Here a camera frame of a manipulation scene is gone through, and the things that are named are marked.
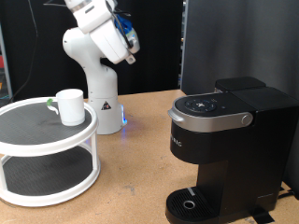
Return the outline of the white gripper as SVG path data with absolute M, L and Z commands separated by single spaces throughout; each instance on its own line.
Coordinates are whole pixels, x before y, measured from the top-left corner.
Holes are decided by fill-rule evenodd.
M 122 36 L 115 27 L 113 20 L 108 20 L 90 32 L 95 45 L 112 63 L 126 60 L 129 64 L 135 63 L 136 32 L 132 29 L 126 36 Z

